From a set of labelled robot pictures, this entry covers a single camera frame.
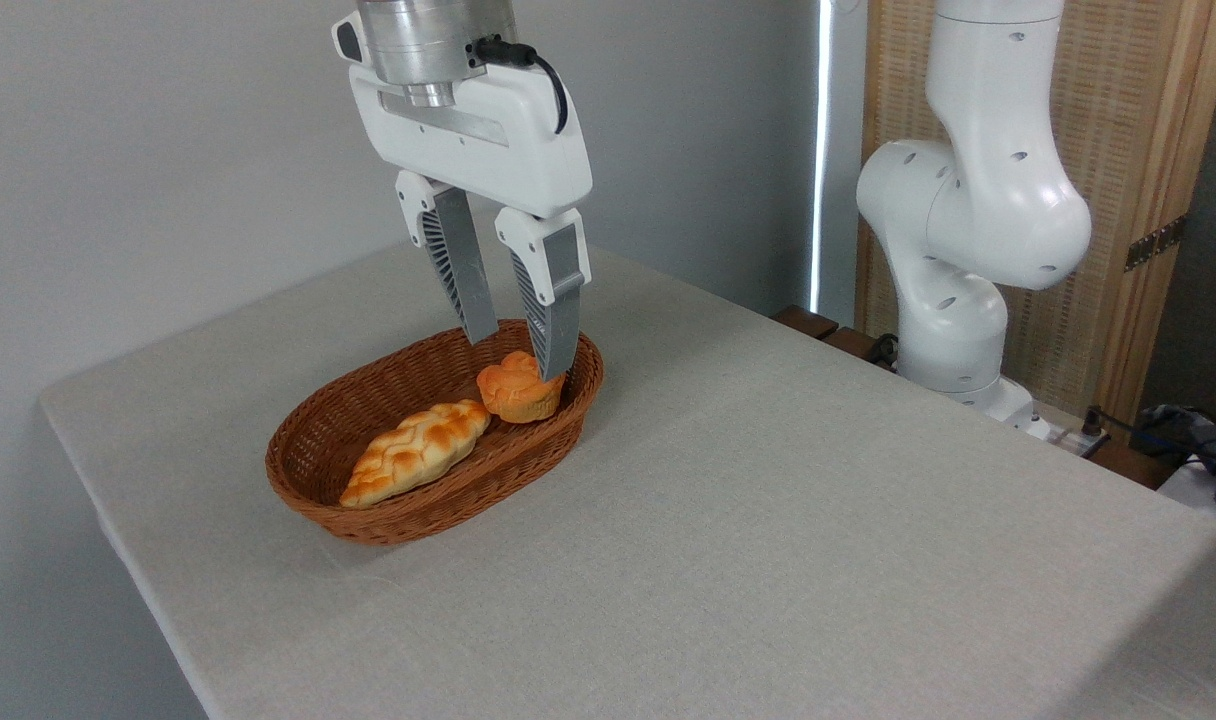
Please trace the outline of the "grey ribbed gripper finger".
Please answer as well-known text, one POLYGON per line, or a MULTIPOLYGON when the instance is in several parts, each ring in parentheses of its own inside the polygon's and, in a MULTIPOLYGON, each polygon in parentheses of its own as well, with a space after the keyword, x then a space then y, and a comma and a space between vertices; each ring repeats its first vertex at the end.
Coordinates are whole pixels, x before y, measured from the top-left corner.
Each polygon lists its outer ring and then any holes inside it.
POLYGON ((553 381, 572 369, 579 342, 580 291, 593 277, 582 218, 578 209, 541 219, 502 208, 495 227, 511 252, 531 355, 541 381, 553 381))
POLYGON ((396 192, 415 246, 426 249, 461 327, 475 345, 499 332, 467 193, 447 182, 401 170, 396 192))

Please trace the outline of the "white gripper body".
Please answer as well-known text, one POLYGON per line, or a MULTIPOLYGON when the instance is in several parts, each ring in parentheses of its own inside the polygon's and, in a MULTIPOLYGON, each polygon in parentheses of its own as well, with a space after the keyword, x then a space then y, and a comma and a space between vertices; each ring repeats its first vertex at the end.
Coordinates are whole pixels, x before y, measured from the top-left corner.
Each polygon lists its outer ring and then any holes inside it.
POLYGON ((512 15, 347 15, 332 35, 381 159, 541 218, 593 189, 548 74, 477 54, 484 38, 516 43, 512 15))

